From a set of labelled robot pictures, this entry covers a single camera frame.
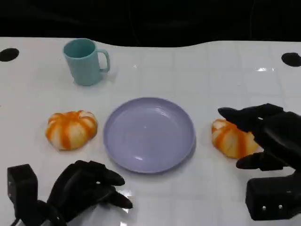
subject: teal mug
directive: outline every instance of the teal mug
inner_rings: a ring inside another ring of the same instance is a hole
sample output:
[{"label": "teal mug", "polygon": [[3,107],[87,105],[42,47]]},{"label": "teal mug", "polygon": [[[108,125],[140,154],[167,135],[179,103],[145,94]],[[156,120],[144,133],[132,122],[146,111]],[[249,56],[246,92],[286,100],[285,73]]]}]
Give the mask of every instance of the teal mug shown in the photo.
[{"label": "teal mug", "polygon": [[[68,42],[63,49],[70,72],[75,82],[81,86],[91,86],[98,83],[103,73],[110,70],[109,53],[97,49],[90,39],[75,39]],[[97,53],[103,53],[107,59],[107,68],[100,68]]]}]

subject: plate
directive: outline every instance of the plate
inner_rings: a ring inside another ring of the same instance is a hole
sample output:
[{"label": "plate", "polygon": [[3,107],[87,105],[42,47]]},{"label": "plate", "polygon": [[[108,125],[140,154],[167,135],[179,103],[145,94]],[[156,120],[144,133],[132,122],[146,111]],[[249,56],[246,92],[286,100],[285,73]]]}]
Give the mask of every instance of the plate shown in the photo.
[{"label": "plate", "polygon": [[108,155],[120,166],[139,173],[158,173],[190,154],[195,130],[178,105],[144,97],[124,103],[110,115],[103,141]]}]

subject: table surface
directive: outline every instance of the table surface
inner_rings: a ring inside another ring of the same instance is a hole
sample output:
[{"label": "table surface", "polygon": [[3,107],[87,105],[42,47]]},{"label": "table surface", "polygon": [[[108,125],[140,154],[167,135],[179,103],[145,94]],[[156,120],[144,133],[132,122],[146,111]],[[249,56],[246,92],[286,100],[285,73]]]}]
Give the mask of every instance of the table surface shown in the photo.
[{"label": "table surface", "polygon": [[[211,144],[210,126],[218,107],[243,108],[272,103],[301,114],[301,69],[281,61],[300,52],[301,43],[217,41],[184,48],[128,48],[97,43],[108,50],[111,72],[100,83],[73,82],[62,48],[69,39],[0,38],[0,49],[20,50],[0,62],[0,223],[14,220],[7,197],[7,167],[29,163],[39,180],[39,198],[47,200],[60,173],[76,160],[94,160],[121,174],[118,188],[134,203],[130,211],[96,206],[71,226],[299,226],[291,220],[254,222],[245,205],[246,183],[253,177],[293,172],[239,170]],[[197,133],[192,158],[159,175],[129,172],[107,156],[102,128],[110,113],[137,97],[171,100],[191,116]],[[56,151],[44,135],[52,113],[93,112],[96,137],[80,150]]]}]

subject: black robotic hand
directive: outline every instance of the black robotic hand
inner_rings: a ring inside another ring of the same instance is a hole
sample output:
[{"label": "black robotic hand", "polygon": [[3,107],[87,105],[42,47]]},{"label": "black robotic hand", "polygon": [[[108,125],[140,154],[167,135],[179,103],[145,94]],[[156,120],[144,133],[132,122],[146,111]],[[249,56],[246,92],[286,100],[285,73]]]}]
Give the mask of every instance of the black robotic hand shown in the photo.
[{"label": "black robotic hand", "polygon": [[54,206],[66,222],[98,203],[131,209],[131,201],[114,187],[124,184],[124,179],[118,173],[107,169],[103,164],[76,161],[57,179],[47,203]]},{"label": "black robotic hand", "polygon": [[240,169],[296,171],[287,177],[253,178],[248,181],[246,204],[254,220],[288,219],[301,212],[301,116],[265,104],[219,113],[244,132],[252,132],[264,149],[238,160]]},{"label": "black robotic hand", "polygon": [[47,203],[38,200],[38,180],[30,165],[8,168],[8,196],[14,204],[16,225],[40,226],[46,219],[52,225],[66,226],[82,211],[95,204],[110,203],[131,209],[133,204],[114,186],[124,179],[95,161],[76,161],[55,182]]}]

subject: orange pumpkin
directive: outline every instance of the orange pumpkin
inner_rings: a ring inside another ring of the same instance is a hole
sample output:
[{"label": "orange pumpkin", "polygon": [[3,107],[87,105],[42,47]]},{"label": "orange pumpkin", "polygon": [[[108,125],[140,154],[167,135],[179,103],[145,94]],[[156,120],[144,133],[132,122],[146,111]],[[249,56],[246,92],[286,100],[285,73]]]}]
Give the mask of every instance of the orange pumpkin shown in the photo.
[{"label": "orange pumpkin", "polygon": [[55,113],[48,120],[46,137],[60,150],[83,146],[97,133],[97,120],[91,112]]},{"label": "orange pumpkin", "polygon": [[253,154],[258,148],[251,132],[245,133],[225,119],[212,123],[212,143],[229,158],[242,158]]}]

